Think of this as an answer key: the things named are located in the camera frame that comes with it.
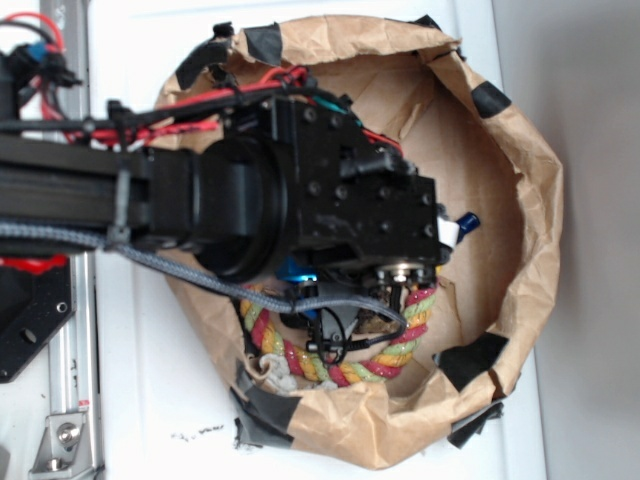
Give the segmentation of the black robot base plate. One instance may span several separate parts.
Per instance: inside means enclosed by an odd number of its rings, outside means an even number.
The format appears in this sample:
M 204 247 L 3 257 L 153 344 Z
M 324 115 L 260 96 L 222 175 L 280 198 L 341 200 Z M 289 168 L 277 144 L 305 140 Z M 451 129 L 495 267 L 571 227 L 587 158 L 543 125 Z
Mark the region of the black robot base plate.
M 1 267 L 1 382 L 17 379 L 75 312 L 70 260 L 10 259 Z

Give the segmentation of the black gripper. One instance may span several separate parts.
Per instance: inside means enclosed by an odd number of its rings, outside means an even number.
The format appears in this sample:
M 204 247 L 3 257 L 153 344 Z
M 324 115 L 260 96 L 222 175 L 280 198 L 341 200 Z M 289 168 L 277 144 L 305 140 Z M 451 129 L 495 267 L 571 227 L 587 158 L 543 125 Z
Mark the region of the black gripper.
M 350 112 L 273 96 L 259 135 L 282 177 L 284 223 L 259 277 L 286 257 L 365 287 L 432 285 L 442 262 L 435 182 Z

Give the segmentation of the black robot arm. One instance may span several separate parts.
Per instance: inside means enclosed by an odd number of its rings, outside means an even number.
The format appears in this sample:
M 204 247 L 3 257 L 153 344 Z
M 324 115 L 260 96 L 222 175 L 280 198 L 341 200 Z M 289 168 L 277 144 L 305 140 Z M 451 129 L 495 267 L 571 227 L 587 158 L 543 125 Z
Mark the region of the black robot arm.
M 1 139 L 1 216 L 124 230 L 143 250 L 191 252 L 248 283 L 287 261 L 365 286 L 406 273 L 430 284 L 451 250 L 435 183 L 351 116 L 284 97 L 246 106 L 204 151 L 118 154 L 15 135 Z

